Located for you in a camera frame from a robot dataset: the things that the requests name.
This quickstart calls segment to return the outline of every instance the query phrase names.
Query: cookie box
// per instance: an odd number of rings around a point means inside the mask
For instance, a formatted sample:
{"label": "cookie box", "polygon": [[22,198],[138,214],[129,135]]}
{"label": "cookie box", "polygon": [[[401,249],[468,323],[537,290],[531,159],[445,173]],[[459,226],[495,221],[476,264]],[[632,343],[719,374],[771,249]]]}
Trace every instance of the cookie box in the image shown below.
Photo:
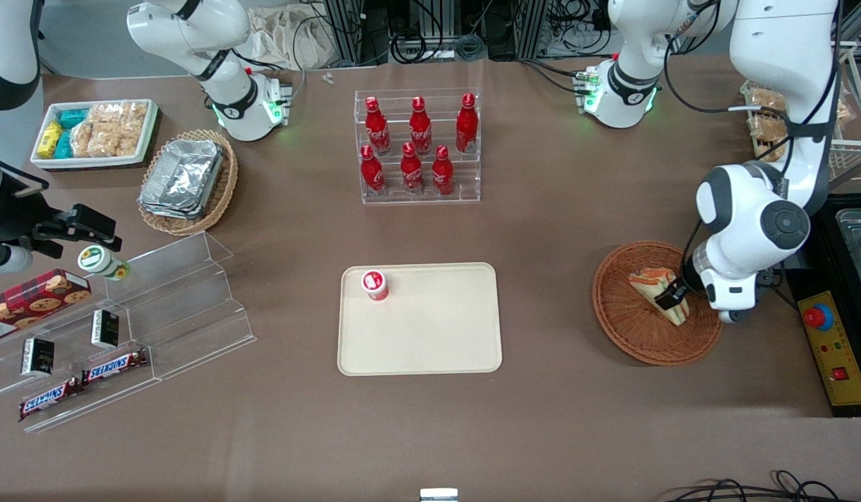
{"label": "cookie box", "polygon": [[77,110],[82,108],[90,108],[92,105],[104,104],[121,104],[124,100],[114,101],[80,101],[80,102],[57,102],[49,105],[45,111],[43,124],[37,134],[37,141],[34,143],[34,149],[31,152],[32,165],[41,168],[43,171],[59,172],[59,171],[93,171],[94,169],[116,169],[119,167],[137,167],[146,158],[148,147],[152,139],[152,131],[154,123],[157,121],[158,106],[151,99],[129,99],[126,101],[144,102],[148,105],[146,118],[142,126],[142,131],[139,134],[139,142],[136,146],[136,153],[133,155],[124,156],[108,156],[108,157],[71,157],[70,159],[44,159],[37,154],[37,145],[40,139],[45,134],[45,130],[52,121],[58,119],[61,112],[65,110]]}
{"label": "cookie box", "polygon": [[0,293],[0,339],[92,296],[89,282],[61,269]]}

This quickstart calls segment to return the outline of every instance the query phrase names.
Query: green and white jar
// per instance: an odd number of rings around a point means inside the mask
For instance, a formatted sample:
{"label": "green and white jar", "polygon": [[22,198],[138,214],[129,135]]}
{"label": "green and white jar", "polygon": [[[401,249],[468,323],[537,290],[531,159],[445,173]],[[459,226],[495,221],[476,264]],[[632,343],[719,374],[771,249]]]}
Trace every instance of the green and white jar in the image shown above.
{"label": "green and white jar", "polygon": [[130,264],[101,245],[89,245],[77,257],[77,266],[108,280],[123,280],[130,275]]}

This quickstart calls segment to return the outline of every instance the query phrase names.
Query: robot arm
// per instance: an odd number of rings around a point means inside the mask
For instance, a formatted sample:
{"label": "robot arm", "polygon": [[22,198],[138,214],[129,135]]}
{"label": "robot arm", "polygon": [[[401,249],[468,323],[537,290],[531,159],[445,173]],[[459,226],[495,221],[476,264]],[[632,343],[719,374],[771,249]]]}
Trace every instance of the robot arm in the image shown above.
{"label": "robot arm", "polygon": [[250,20],[237,0],[150,0],[130,7],[127,29],[138,47],[201,82],[220,125],[235,139],[261,139],[281,124],[278,80],[248,74],[238,58],[229,57],[250,35]]}
{"label": "robot arm", "polygon": [[588,67],[598,83],[584,111],[612,128],[639,123],[662,73],[666,36],[722,31],[736,8],[737,0],[609,0],[609,16],[625,42],[618,59]]}
{"label": "robot arm", "polygon": [[41,0],[0,0],[0,110],[24,105],[39,83]]}
{"label": "robot arm", "polygon": [[[39,83],[37,37],[41,0],[0,0],[0,111],[31,99]],[[20,181],[27,178],[38,187]],[[91,241],[114,251],[114,220],[75,204],[67,212],[49,206],[40,193],[48,183],[0,162],[0,273],[31,266],[32,252],[59,258],[63,247],[52,241]]]}
{"label": "robot arm", "polygon": [[712,235],[694,251],[685,280],[706,292],[724,321],[755,306],[759,273],[801,248],[809,215],[828,194],[839,82],[830,45],[836,3],[740,1],[731,38],[734,67],[784,95],[791,136],[794,124],[822,127],[813,137],[792,137],[777,162],[714,168],[697,190],[697,209]]}

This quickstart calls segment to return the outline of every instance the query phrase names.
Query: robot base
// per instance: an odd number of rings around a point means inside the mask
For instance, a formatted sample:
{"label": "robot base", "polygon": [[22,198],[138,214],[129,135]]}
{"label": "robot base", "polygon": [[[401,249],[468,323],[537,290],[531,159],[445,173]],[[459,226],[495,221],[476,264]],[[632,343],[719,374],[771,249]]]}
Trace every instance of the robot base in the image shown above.
{"label": "robot base", "polygon": [[280,125],[287,117],[287,109],[275,102],[282,100],[280,84],[276,79],[267,79],[260,73],[251,75],[257,84],[257,98],[241,118],[230,119],[223,117],[214,106],[220,125],[229,131],[229,136],[239,141],[256,141]]}
{"label": "robot base", "polygon": [[609,69],[615,61],[608,59],[598,66],[589,66],[586,69],[590,79],[597,78],[596,82],[574,79],[577,90],[590,92],[587,96],[577,96],[576,100],[580,111],[593,115],[600,123],[612,128],[628,128],[640,123],[641,117],[653,106],[653,96],[656,92],[650,92],[647,96],[638,93],[639,100],[635,105],[626,105],[622,96],[618,95],[609,83]]}

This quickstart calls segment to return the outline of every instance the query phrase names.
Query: red cookie box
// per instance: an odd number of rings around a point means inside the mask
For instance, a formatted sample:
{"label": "red cookie box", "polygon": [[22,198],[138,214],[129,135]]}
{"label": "red cookie box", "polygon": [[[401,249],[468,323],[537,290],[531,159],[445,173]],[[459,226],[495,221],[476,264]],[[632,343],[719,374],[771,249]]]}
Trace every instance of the red cookie box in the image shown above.
{"label": "red cookie box", "polygon": [[61,269],[0,293],[0,339],[92,296],[89,282]]}

